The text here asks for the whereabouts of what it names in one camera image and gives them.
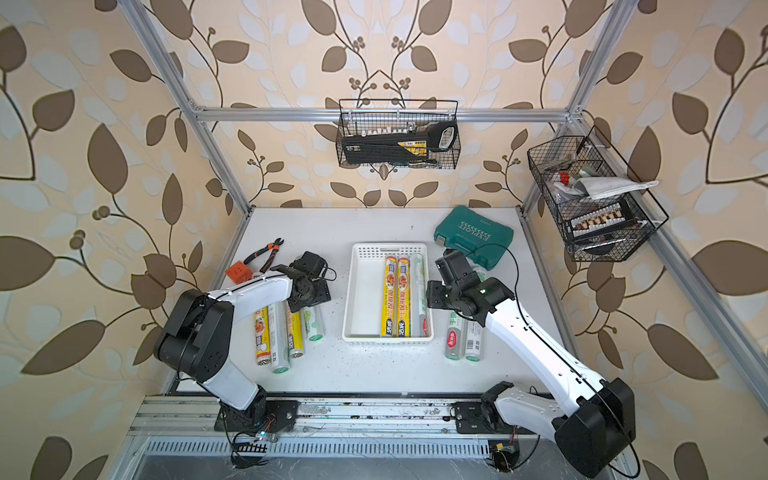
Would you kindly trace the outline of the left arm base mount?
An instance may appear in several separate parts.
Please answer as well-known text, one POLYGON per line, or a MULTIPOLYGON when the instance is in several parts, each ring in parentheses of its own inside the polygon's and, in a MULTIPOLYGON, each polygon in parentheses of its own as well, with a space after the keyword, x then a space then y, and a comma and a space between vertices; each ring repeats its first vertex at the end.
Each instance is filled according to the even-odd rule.
POLYGON ((219 403, 214 430, 222 433, 279 433, 291 430, 297 420, 300 403, 295 400, 256 400, 246 410, 219 403))

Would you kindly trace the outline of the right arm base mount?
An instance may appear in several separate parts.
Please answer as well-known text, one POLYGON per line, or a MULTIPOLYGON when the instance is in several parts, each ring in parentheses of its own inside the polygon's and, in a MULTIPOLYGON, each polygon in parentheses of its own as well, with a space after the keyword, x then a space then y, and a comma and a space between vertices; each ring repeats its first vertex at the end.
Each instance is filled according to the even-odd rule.
POLYGON ((514 432, 531 434, 531 431, 518 425, 507 424, 500 418, 490 418, 487 408, 479 401, 460 401, 453 403, 450 413, 455 421, 458 434, 462 435, 507 435, 514 432))

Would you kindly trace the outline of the yellow wrap roll group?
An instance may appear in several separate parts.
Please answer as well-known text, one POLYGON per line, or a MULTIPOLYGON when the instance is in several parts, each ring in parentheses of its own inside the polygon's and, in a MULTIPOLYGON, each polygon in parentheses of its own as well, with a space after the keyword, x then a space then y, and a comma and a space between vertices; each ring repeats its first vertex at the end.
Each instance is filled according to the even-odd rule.
POLYGON ((384 337, 395 335, 395 283, 397 259, 388 256, 384 261, 384 284, 380 334, 384 337))
POLYGON ((407 257, 401 257, 397 261, 397 310, 395 333, 401 338, 410 336, 410 266, 411 262, 407 257))

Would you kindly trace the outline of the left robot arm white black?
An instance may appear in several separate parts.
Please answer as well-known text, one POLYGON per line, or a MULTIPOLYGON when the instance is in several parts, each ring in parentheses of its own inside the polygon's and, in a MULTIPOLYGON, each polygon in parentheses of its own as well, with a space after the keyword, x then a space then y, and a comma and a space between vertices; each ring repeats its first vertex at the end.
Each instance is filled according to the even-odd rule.
POLYGON ((271 268, 231 288, 185 291, 154 345, 154 357, 190 377, 228 407, 251 407, 259 385, 230 359, 232 327, 257 311, 286 301, 292 312, 328 302, 327 262, 318 257, 271 268))

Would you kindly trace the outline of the white green wrap roll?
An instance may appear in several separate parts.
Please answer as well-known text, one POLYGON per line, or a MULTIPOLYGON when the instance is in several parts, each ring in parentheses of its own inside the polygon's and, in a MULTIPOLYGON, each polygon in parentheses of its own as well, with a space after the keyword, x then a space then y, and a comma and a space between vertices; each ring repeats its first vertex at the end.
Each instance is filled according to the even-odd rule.
POLYGON ((413 254, 410 258, 411 277, 411 336, 426 337, 429 335, 426 305, 425 262, 421 254, 413 254))

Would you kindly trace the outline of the green grape wrap roll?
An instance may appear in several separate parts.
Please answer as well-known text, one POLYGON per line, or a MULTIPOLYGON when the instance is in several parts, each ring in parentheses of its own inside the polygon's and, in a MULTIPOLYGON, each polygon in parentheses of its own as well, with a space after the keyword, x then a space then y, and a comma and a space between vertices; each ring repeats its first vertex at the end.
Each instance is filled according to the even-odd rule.
POLYGON ((324 338, 324 324, 318 306, 305 307, 301 310, 301 318, 305 336, 309 342, 317 342, 324 338))

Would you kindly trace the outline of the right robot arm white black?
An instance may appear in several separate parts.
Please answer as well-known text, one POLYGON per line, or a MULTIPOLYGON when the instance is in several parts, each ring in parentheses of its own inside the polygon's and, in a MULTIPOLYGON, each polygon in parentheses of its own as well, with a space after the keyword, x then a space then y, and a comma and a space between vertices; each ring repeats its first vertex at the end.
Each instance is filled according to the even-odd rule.
POLYGON ((496 278, 427 284, 427 305, 466 315, 508 345, 536 374, 551 401, 510 383, 492 388, 504 423, 554 442, 568 463, 594 479, 636 438, 635 395, 623 380, 606 381, 558 344, 496 278))

